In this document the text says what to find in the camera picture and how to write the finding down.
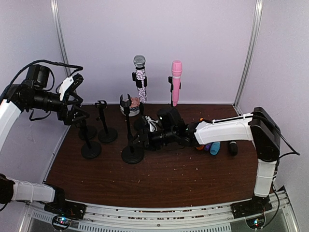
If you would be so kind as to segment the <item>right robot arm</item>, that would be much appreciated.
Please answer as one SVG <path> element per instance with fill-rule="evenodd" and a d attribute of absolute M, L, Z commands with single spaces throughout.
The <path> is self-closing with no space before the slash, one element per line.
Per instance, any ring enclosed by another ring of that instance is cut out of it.
<path fill-rule="evenodd" d="M 202 119 L 186 124 L 174 107 L 157 112 L 161 129 L 151 132 L 143 128 L 129 140 L 129 145 L 157 150 L 169 143 L 181 146 L 201 146 L 213 142 L 252 141 L 257 153 L 258 168 L 254 198 L 248 201 L 248 210 L 258 213 L 266 205 L 280 155 L 280 129 L 269 114 L 256 107 L 253 112 L 218 120 Z"/>

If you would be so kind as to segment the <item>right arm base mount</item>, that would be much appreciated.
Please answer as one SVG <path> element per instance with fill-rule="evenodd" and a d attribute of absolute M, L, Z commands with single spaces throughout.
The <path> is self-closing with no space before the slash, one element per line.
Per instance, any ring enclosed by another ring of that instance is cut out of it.
<path fill-rule="evenodd" d="M 231 204 L 234 219 L 244 218 L 250 229 L 262 229 L 266 224 L 265 212 L 271 210 L 272 204 L 254 202 L 253 200 Z"/>

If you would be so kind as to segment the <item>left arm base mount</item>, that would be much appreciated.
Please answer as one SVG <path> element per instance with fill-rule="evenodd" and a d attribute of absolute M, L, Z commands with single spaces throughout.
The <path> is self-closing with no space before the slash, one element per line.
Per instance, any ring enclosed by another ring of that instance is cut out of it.
<path fill-rule="evenodd" d="M 65 201 L 61 206 L 56 203 L 42 203 L 44 210 L 53 213 L 51 225 L 56 231 L 63 231 L 70 227 L 74 221 L 84 219 L 86 205 Z"/>

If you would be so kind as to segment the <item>blue microphone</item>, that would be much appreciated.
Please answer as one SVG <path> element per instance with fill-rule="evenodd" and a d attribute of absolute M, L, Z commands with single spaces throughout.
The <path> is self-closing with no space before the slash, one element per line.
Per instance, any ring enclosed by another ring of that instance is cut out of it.
<path fill-rule="evenodd" d="M 221 143 L 220 142 L 213 142 L 210 147 L 210 154 L 217 155 L 220 151 Z"/>

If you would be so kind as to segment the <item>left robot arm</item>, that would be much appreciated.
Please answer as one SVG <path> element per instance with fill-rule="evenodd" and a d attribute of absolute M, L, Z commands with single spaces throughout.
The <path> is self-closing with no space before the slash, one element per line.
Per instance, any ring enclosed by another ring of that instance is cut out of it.
<path fill-rule="evenodd" d="M 57 92 L 47 88 L 48 78 L 54 76 L 45 64 L 70 67 L 73 72 L 60 84 Z M 33 113 L 35 109 L 44 110 L 47 114 L 55 112 L 58 120 L 65 125 L 85 125 L 89 114 L 81 109 L 83 99 L 75 93 L 84 78 L 78 73 L 83 68 L 48 60 L 36 60 L 23 67 L 14 80 L 27 71 L 20 84 L 11 81 L 0 96 L 0 144 L 4 145 L 12 126 L 24 112 Z M 46 184 L 19 181 L 1 174 L 0 203 L 41 202 L 50 206 L 60 215 L 66 214 L 70 207 L 65 200 L 64 190 Z"/>

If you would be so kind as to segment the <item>orange microphone's black stand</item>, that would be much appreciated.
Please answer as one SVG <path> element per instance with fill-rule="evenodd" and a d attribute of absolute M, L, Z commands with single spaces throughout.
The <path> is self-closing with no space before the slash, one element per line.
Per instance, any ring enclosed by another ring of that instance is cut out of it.
<path fill-rule="evenodd" d="M 130 107 L 132 104 L 131 96 L 128 94 L 127 98 L 124 99 L 123 95 L 120 96 L 120 106 L 122 106 L 124 114 L 126 116 L 126 127 L 127 127 L 127 139 L 128 144 L 123 148 L 121 153 L 122 160 L 127 164 L 137 164 L 144 158 L 144 151 L 142 148 L 134 146 L 132 143 L 133 135 L 130 126 Z"/>

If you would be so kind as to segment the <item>purple microphone's black stand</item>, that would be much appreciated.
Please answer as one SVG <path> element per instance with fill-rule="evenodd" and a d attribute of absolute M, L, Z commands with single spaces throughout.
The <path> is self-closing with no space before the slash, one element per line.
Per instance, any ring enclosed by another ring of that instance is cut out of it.
<path fill-rule="evenodd" d="M 97 129 L 92 125 L 87 125 L 86 120 L 75 123 L 75 127 L 79 129 L 78 136 L 81 140 L 84 140 L 84 135 L 88 139 L 93 139 L 97 134 Z"/>

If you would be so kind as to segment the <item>purple microphone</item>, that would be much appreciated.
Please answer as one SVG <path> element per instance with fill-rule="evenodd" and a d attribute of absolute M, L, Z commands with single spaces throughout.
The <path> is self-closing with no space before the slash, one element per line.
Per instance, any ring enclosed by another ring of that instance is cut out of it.
<path fill-rule="evenodd" d="M 212 143 L 208 143 L 208 144 L 206 144 L 206 145 L 204 146 L 204 150 L 205 150 L 205 151 L 209 151 L 209 152 L 210 152 L 210 150 L 211 150 L 211 146 L 212 146 Z"/>

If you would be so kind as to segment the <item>orange microphone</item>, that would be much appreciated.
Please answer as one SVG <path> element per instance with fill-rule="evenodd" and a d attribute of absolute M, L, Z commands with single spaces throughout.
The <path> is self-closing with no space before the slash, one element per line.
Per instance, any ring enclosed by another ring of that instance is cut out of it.
<path fill-rule="evenodd" d="M 199 146 L 196 146 L 196 149 L 197 149 L 197 150 L 203 150 L 204 147 L 205 147 L 204 145 L 199 145 Z"/>

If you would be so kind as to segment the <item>pink microphone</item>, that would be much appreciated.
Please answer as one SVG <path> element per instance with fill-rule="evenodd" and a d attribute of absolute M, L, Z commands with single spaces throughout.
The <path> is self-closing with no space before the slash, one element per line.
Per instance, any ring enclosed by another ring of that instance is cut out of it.
<path fill-rule="evenodd" d="M 181 87 L 181 75 L 182 75 L 183 67 L 182 62 L 180 60 L 174 60 L 171 67 L 172 73 L 172 106 L 176 107 L 179 101 L 179 93 Z"/>

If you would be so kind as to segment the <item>black microphone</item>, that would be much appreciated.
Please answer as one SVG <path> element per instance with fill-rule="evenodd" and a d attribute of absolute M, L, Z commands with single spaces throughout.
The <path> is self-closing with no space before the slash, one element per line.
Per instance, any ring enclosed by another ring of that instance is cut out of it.
<path fill-rule="evenodd" d="M 236 141 L 230 141 L 228 144 L 228 151 L 231 156 L 236 156 L 238 154 L 238 145 Z"/>

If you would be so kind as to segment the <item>blue microphone's black stand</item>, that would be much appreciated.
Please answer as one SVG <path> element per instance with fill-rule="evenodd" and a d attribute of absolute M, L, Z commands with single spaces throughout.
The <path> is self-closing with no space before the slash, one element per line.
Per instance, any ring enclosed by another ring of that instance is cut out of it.
<path fill-rule="evenodd" d="M 101 121 L 103 125 L 103 129 L 98 132 L 98 140 L 104 144 L 114 142 L 118 137 L 118 132 L 116 129 L 107 126 L 104 113 L 104 110 L 107 107 L 107 102 L 105 100 L 98 100 L 95 103 L 95 107 L 98 109 L 99 113 L 96 120 Z"/>

